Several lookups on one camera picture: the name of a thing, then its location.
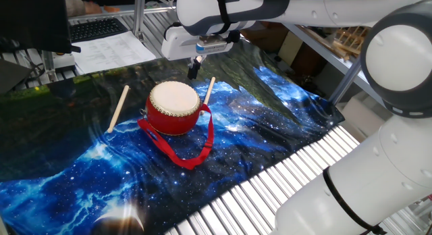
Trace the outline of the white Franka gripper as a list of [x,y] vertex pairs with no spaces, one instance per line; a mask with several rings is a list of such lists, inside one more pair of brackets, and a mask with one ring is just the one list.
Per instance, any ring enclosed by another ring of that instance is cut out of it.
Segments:
[[215,36],[192,36],[182,26],[170,27],[165,31],[161,52],[170,60],[194,58],[188,65],[190,80],[196,79],[205,55],[224,53],[233,47],[226,41],[228,34]]

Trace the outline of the bare person hand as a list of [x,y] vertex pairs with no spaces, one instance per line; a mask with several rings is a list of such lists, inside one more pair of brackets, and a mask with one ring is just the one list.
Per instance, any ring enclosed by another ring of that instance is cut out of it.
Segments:
[[102,8],[93,2],[85,1],[84,6],[86,14],[101,14],[103,12]]

